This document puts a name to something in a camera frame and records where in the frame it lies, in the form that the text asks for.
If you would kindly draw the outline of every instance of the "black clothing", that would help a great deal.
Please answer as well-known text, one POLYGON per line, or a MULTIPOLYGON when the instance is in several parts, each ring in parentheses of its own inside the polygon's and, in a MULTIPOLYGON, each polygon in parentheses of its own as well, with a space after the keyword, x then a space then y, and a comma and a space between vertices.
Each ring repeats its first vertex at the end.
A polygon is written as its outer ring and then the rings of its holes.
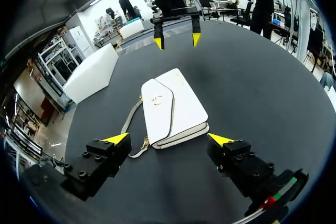
POLYGON ((256 6, 254 9, 259 9, 264 11, 265 13, 273 13, 274 12, 274 2, 273 0, 257 0, 256 6))
POLYGON ((133 9, 133 6, 131 5, 129 0, 119 0, 119 4, 120 4, 121 9, 124 12, 124 15, 126 15, 126 12, 128 11, 128 14, 131 16, 130 19, 134 19, 137 17, 133 9))
POLYGON ((273 0, 257 0, 252 13, 250 30, 257 34, 261 34, 263 30, 264 37, 271 40, 272 30, 269 22, 272 21, 273 12, 273 0))
POLYGON ((250 23, 250 31, 261 34, 267 39, 271 39, 272 29, 268 22, 272 20, 272 13, 264 12, 263 10, 254 8, 250 23))

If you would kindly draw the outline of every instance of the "gold ring hardware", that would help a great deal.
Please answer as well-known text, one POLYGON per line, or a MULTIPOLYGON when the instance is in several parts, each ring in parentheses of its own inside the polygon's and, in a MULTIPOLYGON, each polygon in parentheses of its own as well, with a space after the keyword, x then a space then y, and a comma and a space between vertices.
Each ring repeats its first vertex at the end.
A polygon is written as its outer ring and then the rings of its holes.
POLYGON ((152 99, 152 102, 154 102, 155 106, 159 106, 162 103, 162 96, 158 95, 157 97, 152 99))

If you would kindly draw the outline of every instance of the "desk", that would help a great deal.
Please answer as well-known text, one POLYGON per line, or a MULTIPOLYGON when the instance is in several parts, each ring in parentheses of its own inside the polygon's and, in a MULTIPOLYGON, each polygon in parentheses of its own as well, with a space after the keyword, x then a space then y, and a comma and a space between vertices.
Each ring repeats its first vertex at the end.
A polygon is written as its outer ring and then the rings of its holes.
POLYGON ((119 35, 118 31, 114 31, 114 32, 110 33, 108 36, 105 36, 105 37, 101 38, 100 40, 98 40, 95 43, 95 46, 97 46, 98 48, 102 48, 107 41, 112 40, 113 38, 118 37, 118 36, 121 37, 119 35))
MULTIPOLYGON (((276 24, 274 24, 273 22, 269 22, 269 24, 272 26, 272 30, 279 30, 279 31, 281 31, 281 33, 284 33, 284 34, 287 34, 288 36, 290 36, 290 30, 287 30, 286 28, 284 28, 284 27, 281 27, 281 26, 279 26, 279 25, 276 25, 276 24)), ((297 31, 294 31, 294 33, 293 33, 293 39, 294 40, 298 40, 299 39, 299 35, 298 35, 298 32, 297 31)))
MULTIPOLYGON (((119 134, 141 86, 179 68, 207 111, 212 133, 249 141, 258 156, 275 163, 277 175, 287 168, 309 171, 306 187, 289 205, 293 210, 329 156, 334 109, 305 66, 273 42, 230 23, 201 26, 197 48, 190 33, 182 33, 166 38, 164 51, 151 44, 121 57, 109 86, 78 104, 66 161, 80 156, 92 139, 119 134)), ((146 135, 142 108, 129 132, 135 153, 146 135)), ((205 136, 127 159, 116 177, 88 199, 126 224, 233 223, 250 203, 218 173, 206 154, 205 136)))
POLYGON ((237 9, 218 8, 218 9, 210 9, 210 10, 212 10, 212 11, 214 11, 214 12, 219 12, 219 13, 222 12, 222 15, 223 15, 223 21, 224 21, 224 13, 225 13, 225 12, 230 12, 230 11, 232 11, 232 10, 237 10, 237 9))
POLYGON ((223 21, 224 21, 224 13, 225 12, 230 12, 232 10, 237 10, 237 9, 229 9, 229 8, 203 8, 205 10, 208 11, 208 15, 209 15, 209 20, 210 20, 210 15, 211 15, 211 12, 222 12, 223 14, 223 21))

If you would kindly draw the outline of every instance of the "white handbag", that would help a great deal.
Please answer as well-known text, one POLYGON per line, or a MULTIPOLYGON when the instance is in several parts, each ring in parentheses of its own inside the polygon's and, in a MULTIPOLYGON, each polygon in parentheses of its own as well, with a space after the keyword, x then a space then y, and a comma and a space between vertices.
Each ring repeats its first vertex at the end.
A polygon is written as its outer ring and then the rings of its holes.
POLYGON ((167 148, 209 131, 208 115, 178 69, 147 81, 141 99, 132 109, 121 133, 125 133, 136 109, 143 103, 147 137, 138 157, 148 145, 167 148))

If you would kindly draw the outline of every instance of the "person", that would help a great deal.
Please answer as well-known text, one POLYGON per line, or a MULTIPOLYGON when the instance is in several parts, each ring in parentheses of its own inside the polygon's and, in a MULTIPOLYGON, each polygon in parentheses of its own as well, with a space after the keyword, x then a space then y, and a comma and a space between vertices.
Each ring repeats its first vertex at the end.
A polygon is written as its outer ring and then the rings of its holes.
POLYGON ((257 34, 263 32, 263 36, 271 39, 271 26, 268 24, 272 21, 272 13, 274 12, 273 0, 257 0, 252 12, 250 30, 257 34))
POLYGON ((323 73, 322 78, 320 80, 320 84, 327 91, 329 91, 332 86, 336 90, 336 81, 335 81, 335 78, 334 78, 334 76, 332 74, 330 74, 328 72, 324 72, 323 73))
POLYGON ((129 0, 119 0, 119 4, 127 20, 132 20, 132 19, 137 18, 134 8, 131 5, 129 0))

